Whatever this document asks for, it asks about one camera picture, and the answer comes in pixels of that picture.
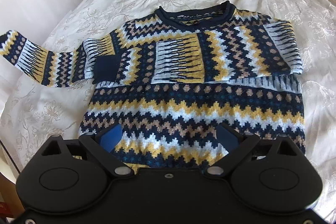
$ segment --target sweater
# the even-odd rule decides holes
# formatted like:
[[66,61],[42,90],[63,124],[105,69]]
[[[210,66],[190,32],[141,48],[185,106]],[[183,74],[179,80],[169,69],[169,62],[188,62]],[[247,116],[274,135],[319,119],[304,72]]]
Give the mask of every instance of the sweater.
[[73,52],[56,53],[16,31],[0,55],[45,86],[97,83],[79,134],[121,124],[111,151],[133,168],[206,168],[227,154],[226,122],[264,139],[286,134],[305,151],[302,62],[290,22],[229,1],[176,13],[159,7]]

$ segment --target patterned sweater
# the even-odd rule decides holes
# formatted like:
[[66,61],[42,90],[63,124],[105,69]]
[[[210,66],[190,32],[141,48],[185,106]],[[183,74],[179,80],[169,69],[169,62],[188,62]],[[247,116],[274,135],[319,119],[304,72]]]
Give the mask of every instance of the patterned sweater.
[[266,139],[286,134],[305,149],[295,75],[302,62],[288,21],[226,1],[177,13],[160,7],[73,52],[48,51],[16,31],[0,45],[42,85],[95,78],[79,133],[120,123],[123,137],[111,153],[132,167],[213,164],[227,153],[216,140],[220,122]]

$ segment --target white bedspread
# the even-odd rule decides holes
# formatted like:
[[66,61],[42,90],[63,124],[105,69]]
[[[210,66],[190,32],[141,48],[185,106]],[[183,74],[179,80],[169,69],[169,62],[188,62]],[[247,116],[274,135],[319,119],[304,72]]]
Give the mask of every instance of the white bedspread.
[[[159,5],[167,11],[179,11],[210,7],[224,1],[84,0],[60,22],[44,47],[72,51],[83,39],[107,34],[129,19],[153,12]],[[324,182],[315,210],[333,222],[336,220],[336,0],[229,1],[239,9],[258,11],[293,23],[304,61],[304,73],[299,79],[303,84],[306,156]],[[0,137],[19,168],[27,164],[51,134],[77,137],[92,91],[91,81],[72,88],[47,88],[26,75],[20,77],[6,103],[0,125]]]

